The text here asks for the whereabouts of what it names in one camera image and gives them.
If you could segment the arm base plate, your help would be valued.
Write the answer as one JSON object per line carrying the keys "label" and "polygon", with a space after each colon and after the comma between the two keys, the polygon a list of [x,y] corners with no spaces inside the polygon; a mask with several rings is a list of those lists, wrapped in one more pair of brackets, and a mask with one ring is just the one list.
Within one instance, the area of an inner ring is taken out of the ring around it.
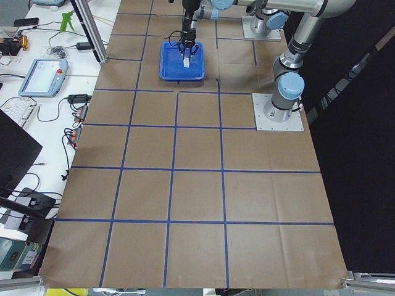
{"label": "arm base plate", "polygon": [[281,41],[279,29],[268,29],[264,20],[261,20],[256,16],[244,16],[242,17],[241,21],[245,40],[260,40],[270,42]]}
{"label": "arm base plate", "polygon": [[257,131],[304,131],[297,102],[289,110],[279,110],[272,105],[272,94],[253,93],[252,101]]}

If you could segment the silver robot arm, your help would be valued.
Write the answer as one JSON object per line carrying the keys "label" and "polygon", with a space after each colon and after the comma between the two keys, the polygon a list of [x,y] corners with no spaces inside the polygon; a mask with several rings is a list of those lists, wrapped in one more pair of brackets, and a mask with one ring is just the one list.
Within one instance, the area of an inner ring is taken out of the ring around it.
{"label": "silver robot arm", "polygon": [[196,42],[197,21],[217,20],[221,12],[235,5],[246,7],[246,15],[242,17],[245,39],[272,40],[274,33],[283,28],[290,15],[284,9],[265,8],[262,1],[183,1],[185,14],[179,31],[177,48],[186,67],[200,48]]}
{"label": "silver robot arm", "polygon": [[273,63],[276,90],[272,98],[264,106],[265,116],[274,122],[285,122],[293,112],[294,103],[304,90],[304,80],[298,74],[303,65],[303,58],[311,47],[320,26],[326,18],[339,16],[349,10],[354,1],[235,1],[235,5],[258,5],[261,8],[290,10],[302,12],[304,15],[299,23],[288,48]]}

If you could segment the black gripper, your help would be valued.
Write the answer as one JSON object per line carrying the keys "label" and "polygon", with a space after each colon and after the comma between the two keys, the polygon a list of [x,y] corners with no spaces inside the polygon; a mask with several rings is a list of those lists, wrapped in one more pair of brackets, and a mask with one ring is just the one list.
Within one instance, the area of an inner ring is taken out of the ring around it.
{"label": "black gripper", "polygon": [[184,49],[188,48],[189,57],[192,58],[199,50],[199,45],[195,45],[196,21],[190,18],[183,18],[181,28],[181,39],[177,43],[178,52],[183,55]]}

